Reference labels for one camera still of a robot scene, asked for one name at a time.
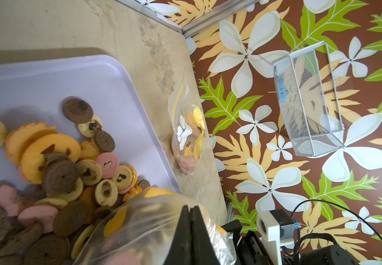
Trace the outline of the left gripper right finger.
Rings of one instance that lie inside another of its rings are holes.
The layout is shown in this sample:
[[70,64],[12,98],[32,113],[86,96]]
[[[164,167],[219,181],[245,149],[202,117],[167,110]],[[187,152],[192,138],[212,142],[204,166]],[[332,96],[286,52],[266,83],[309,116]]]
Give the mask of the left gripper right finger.
[[198,206],[191,209],[192,265],[219,265]]

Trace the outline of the ziploc bag with brown items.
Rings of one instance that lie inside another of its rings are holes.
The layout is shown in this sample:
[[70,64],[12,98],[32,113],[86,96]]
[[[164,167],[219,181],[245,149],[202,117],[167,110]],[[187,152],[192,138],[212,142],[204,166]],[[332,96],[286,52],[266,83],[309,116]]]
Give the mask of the ziploc bag with brown items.
[[161,188],[147,188],[108,214],[75,259],[76,265],[162,265],[174,246],[181,211],[198,207],[203,221],[198,235],[208,236],[209,252],[219,265],[233,265],[232,234],[218,226],[205,206]]

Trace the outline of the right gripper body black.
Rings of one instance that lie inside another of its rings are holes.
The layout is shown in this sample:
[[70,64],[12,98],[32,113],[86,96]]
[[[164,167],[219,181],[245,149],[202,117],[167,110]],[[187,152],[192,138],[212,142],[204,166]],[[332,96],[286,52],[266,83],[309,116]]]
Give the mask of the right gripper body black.
[[[330,234],[308,234],[297,241],[296,254],[282,255],[281,248],[275,254],[269,254],[262,241],[254,232],[240,235],[242,224],[238,220],[222,226],[222,231],[233,234],[237,253],[237,265],[356,265],[356,260],[341,248]],[[300,245],[309,239],[323,239],[331,246],[323,247],[300,256]]]

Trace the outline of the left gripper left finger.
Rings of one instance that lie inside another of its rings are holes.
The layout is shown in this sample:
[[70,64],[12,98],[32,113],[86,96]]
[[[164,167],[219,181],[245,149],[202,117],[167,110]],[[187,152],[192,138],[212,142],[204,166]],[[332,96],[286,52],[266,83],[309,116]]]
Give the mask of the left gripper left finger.
[[165,259],[164,265],[191,264],[191,219],[189,207],[185,205],[181,210],[172,245]]

